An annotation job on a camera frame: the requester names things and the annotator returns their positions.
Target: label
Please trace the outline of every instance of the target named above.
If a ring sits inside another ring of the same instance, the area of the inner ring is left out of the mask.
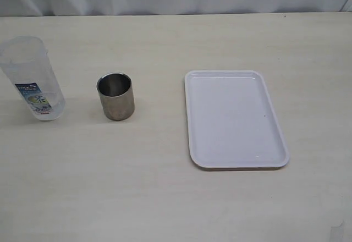
[[[35,114],[50,114],[52,112],[53,108],[35,82],[32,84],[15,84],[15,86]]]

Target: cup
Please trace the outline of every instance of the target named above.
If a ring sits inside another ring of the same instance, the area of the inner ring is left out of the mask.
[[[135,109],[131,78],[123,73],[109,73],[97,82],[97,90],[107,118],[120,121]]]

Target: tray rim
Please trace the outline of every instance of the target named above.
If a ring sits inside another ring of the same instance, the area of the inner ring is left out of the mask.
[[[191,126],[190,126],[190,123],[191,123],[191,118],[190,118],[190,98],[189,98],[189,84],[188,84],[188,80],[190,78],[191,75],[193,74],[207,74],[207,73],[220,73],[220,74],[245,74],[245,73],[249,73],[249,74],[255,74],[257,75],[259,78],[260,78],[260,81],[262,82],[263,84],[263,87],[264,87],[264,92],[265,92],[265,95],[267,97],[267,101],[269,103],[269,107],[270,107],[270,110],[272,112],[272,115],[273,115],[273,118],[274,118],[274,121],[275,121],[275,125],[276,125],[276,128],[277,128],[277,131],[278,131],[278,134],[279,134],[279,137],[280,137],[280,141],[283,145],[283,149],[284,149],[284,154],[285,154],[285,159],[281,162],[277,162],[277,163],[274,163],[274,162],[268,162],[266,164],[263,163],[262,166],[208,166],[208,164],[204,164],[202,163],[201,161],[199,161],[197,159],[197,157],[195,156],[195,154],[193,153],[193,138],[192,138],[192,133],[191,133]],[[257,71],[254,71],[254,70],[191,70],[189,71],[188,73],[186,73],[185,77],[184,77],[184,85],[185,85],[185,98],[186,98],[186,112],[187,112],[187,129],[188,129],[188,143],[189,143],[189,152],[190,152],[190,157],[192,159],[192,161],[200,168],[203,168],[203,169],[280,169],[284,166],[286,166],[290,160],[290,153],[288,151],[288,148],[287,148],[287,145],[286,145],[286,141],[284,139],[284,136],[283,136],[283,133],[282,133],[282,130],[281,130],[281,127],[278,123],[278,118],[276,116],[276,112],[274,110],[274,107],[273,107],[273,104],[272,104],[272,101],[271,101],[271,98],[270,98],[270,95],[269,95],[269,92],[268,92],[268,88],[266,86],[266,83],[264,81],[264,78],[263,76],[257,72]]]

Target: rectangular tray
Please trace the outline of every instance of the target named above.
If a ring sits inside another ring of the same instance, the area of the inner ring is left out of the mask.
[[[263,77],[255,71],[185,76],[189,149],[202,168],[280,168],[289,153]]]

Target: cup rim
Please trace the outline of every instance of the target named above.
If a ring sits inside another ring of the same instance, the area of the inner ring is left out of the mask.
[[[104,78],[106,78],[107,76],[116,75],[116,74],[118,74],[118,75],[123,75],[124,77],[126,77],[126,78],[128,79],[128,81],[129,81],[129,87],[128,87],[128,89],[126,90],[126,92],[121,93],[120,95],[116,95],[116,96],[108,96],[108,95],[103,94],[103,93],[99,90],[99,84],[100,84],[100,82],[101,82]],[[131,87],[132,87],[132,81],[131,81],[131,78],[130,78],[127,74],[120,73],[120,72],[112,72],[112,73],[107,73],[107,74],[101,76],[101,77],[99,78],[98,82],[97,82],[96,87],[97,87],[97,91],[98,91],[98,93],[99,93],[100,95],[102,95],[102,96],[104,96],[104,97],[108,97],[108,98],[117,98],[117,97],[120,97],[120,96],[125,95],[125,94],[131,89]]]

